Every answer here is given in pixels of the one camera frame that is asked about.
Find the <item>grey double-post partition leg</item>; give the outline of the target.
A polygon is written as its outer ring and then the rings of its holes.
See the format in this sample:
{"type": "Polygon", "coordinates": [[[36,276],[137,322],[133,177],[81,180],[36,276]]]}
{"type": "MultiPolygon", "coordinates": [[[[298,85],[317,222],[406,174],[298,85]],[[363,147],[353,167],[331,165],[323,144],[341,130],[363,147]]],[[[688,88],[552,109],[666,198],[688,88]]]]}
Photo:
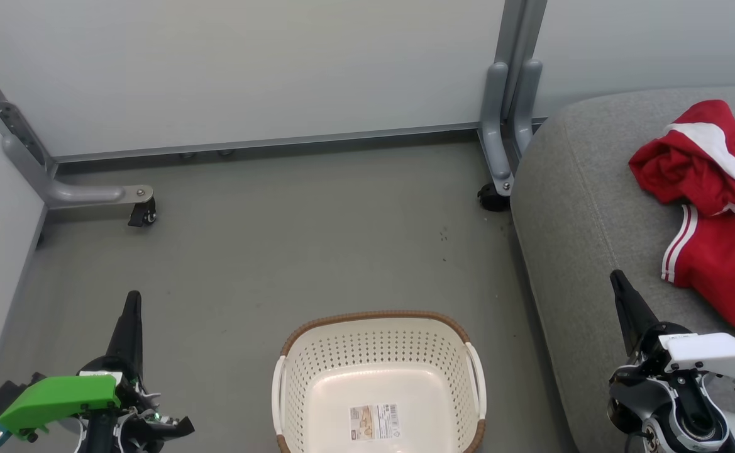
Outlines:
{"type": "Polygon", "coordinates": [[[477,134],[490,183],[510,198],[514,169],[534,135],[543,63],[534,58],[548,0],[504,0],[494,62],[486,72],[477,134]]]}

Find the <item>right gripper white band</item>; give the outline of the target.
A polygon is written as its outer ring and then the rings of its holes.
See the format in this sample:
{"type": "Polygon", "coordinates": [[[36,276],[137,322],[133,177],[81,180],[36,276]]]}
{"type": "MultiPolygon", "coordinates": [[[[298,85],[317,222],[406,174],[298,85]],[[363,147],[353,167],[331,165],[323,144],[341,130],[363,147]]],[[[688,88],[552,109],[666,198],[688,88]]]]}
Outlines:
{"type": "Polygon", "coordinates": [[[657,324],[623,271],[611,272],[611,286],[629,356],[609,379],[612,424],[626,435],[735,436],[735,413],[718,407],[705,387],[714,377],[735,387],[735,337],[657,324]]]}

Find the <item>white perforated basket brown rim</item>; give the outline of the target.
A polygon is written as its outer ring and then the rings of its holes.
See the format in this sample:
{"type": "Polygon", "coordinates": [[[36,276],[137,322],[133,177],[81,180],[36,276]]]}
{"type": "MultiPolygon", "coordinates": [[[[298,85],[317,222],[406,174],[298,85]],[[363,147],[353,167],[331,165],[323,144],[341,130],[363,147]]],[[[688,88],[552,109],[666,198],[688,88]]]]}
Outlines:
{"type": "Polygon", "coordinates": [[[487,390],[467,332],[430,311],[327,316],[300,326],[274,367],[280,453],[482,453],[487,390]],[[395,403],[402,438],[355,442],[349,409],[395,403]]]}

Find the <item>grey single-tube partition leg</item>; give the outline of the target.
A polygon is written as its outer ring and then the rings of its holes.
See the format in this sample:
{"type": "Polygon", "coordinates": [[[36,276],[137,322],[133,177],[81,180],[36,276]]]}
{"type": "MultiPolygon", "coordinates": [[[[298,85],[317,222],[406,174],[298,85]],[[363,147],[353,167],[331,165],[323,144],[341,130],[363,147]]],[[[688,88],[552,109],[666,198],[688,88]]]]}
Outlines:
{"type": "Polygon", "coordinates": [[[74,186],[55,178],[56,162],[19,108],[0,89],[0,148],[50,209],[106,204],[131,204],[136,210],[155,212],[154,189],[134,186],[74,186]]]}

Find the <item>paper barcode label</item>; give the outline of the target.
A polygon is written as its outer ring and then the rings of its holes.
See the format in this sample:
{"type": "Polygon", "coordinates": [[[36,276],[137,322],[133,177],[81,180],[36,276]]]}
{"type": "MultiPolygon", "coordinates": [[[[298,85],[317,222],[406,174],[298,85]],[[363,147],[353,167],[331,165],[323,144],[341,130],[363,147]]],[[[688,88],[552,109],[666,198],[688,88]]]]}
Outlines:
{"type": "Polygon", "coordinates": [[[351,441],[367,442],[402,438],[399,407],[395,403],[351,407],[349,420],[351,441]]]}

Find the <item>black caster wheel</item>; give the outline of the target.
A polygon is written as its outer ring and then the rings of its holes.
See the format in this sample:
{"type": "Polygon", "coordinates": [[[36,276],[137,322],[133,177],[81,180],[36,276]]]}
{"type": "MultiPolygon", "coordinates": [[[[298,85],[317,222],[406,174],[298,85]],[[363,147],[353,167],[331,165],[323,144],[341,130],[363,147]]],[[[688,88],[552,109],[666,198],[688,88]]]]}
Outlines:
{"type": "Polygon", "coordinates": [[[128,226],[134,228],[148,227],[157,220],[157,201],[150,198],[145,203],[136,203],[131,212],[128,226]]]}
{"type": "Polygon", "coordinates": [[[477,201],[483,210],[505,212],[510,209],[510,198],[497,192],[495,184],[488,183],[477,191],[477,201]]]}

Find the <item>long grey partition rail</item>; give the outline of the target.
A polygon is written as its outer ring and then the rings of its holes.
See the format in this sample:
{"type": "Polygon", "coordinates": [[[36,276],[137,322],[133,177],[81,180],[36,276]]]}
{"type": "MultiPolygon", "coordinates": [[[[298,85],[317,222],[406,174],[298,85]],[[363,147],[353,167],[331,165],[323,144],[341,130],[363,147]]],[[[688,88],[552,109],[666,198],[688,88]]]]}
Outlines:
{"type": "Polygon", "coordinates": [[[58,157],[53,157],[53,162],[55,164],[63,165],[82,162],[95,162],[101,160],[140,157],[162,157],[163,155],[180,155],[182,153],[191,154],[199,152],[252,149],[257,147],[279,147],[289,145],[306,145],[310,143],[342,142],[349,140],[373,140],[373,138],[410,137],[411,135],[427,135],[433,133],[447,133],[452,131],[477,131],[477,129],[479,129],[479,126],[480,123],[478,121],[468,121],[468,123],[454,123],[447,125],[420,127],[402,127],[382,131],[361,131],[329,135],[313,135],[312,137],[273,138],[272,140],[245,140],[239,142],[181,145],[174,147],[149,147],[114,152],[77,153],[70,155],[58,155],[58,157]]]}

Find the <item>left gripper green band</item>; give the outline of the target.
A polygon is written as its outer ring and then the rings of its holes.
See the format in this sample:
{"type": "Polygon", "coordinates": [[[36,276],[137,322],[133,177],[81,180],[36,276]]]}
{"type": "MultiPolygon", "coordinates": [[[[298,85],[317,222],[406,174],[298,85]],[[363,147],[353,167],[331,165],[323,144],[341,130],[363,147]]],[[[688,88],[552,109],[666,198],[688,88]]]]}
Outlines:
{"type": "Polygon", "coordinates": [[[143,384],[142,296],[129,291],[106,355],[73,376],[31,385],[0,416],[0,429],[33,444],[51,423],[74,420],[74,453],[161,453],[166,442],[195,432],[190,418],[158,410],[143,384]]]}

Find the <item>red white-striped garment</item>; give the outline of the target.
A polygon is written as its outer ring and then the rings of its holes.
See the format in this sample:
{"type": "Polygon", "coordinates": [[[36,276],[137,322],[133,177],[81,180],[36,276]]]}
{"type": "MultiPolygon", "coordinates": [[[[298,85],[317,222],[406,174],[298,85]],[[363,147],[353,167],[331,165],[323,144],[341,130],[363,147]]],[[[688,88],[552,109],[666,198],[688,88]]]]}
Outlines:
{"type": "Polygon", "coordinates": [[[628,164],[641,189],[682,209],[661,278],[694,289],[735,328],[735,117],[729,105],[695,103],[628,164]]]}

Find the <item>grey fabric sofa seat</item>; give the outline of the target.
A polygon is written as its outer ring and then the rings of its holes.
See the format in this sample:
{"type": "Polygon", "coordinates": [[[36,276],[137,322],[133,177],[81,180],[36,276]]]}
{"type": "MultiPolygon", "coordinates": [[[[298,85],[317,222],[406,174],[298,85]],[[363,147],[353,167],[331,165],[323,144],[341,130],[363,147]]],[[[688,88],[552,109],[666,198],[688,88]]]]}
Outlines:
{"type": "Polygon", "coordinates": [[[625,272],[658,319],[697,333],[735,333],[697,293],[660,277],[680,229],[678,206],[644,192],[629,169],[643,144],[691,105],[735,86],[611,94],[550,115],[526,147],[512,219],[566,422],[580,453],[622,453],[607,416],[608,381],[627,359],[609,275],[625,272]]]}

